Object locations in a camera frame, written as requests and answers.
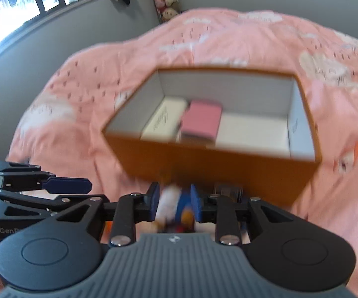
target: logo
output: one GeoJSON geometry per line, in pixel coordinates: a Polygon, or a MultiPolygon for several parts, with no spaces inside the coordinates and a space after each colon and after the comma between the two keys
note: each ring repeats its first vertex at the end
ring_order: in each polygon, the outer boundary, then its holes
{"type": "Polygon", "coordinates": [[[177,235],[171,236],[168,240],[170,240],[172,243],[176,243],[180,241],[182,238],[178,237],[177,235]]]}
{"type": "Polygon", "coordinates": [[[1,234],[14,234],[16,233],[17,231],[19,231],[18,228],[0,228],[0,233],[1,234]]]}

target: blue gripper pad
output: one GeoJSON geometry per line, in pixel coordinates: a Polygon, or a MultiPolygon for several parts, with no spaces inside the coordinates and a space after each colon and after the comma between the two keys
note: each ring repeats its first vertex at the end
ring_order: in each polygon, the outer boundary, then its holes
{"type": "Polygon", "coordinates": [[[345,286],[298,293],[266,281],[239,247],[208,234],[143,234],[128,247],[111,248],[99,268],[73,287],[23,293],[6,287],[0,298],[355,298],[345,286]]]}
{"type": "Polygon", "coordinates": [[[154,190],[150,203],[150,220],[153,221],[156,218],[158,203],[160,201],[160,185],[154,190]]]}
{"type": "Polygon", "coordinates": [[[86,178],[50,177],[42,183],[50,194],[88,194],[92,183],[86,178]]]}
{"type": "Polygon", "coordinates": [[[194,185],[191,185],[191,188],[190,188],[190,201],[191,201],[191,206],[193,208],[194,219],[197,222],[202,222],[201,221],[201,202],[198,197],[197,189],[194,185]]]}

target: metal screw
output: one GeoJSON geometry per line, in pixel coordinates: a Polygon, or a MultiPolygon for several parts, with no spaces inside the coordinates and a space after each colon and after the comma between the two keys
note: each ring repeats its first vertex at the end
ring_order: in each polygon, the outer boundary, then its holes
{"type": "Polygon", "coordinates": [[[126,235],[116,235],[111,238],[110,243],[115,246],[126,246],[130,243],[130,238],[126,235]]]}
{"type": "Polygon", "coordinates": [[[224,235],[220,238],[220,243],[224,245],[236,245],[240,242],[240,238],[236,235],[224,235]]]}

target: pink bedsheet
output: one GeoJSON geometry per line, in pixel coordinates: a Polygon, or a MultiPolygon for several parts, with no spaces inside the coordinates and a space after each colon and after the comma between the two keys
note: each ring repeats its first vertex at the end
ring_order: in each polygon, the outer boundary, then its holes
{"type": "Polygon", "coordinates": [[[214,64],[296,72],[317,124],[323,164],[293,212],[348,240],[358,296],[358,39],[271,11],[198,9],[138,39],[73,55],[24,114],[10,161],[86,177],[110,200],[147,185],[128,178],[103,141],[109,116],[158,66],[214,64]]]}

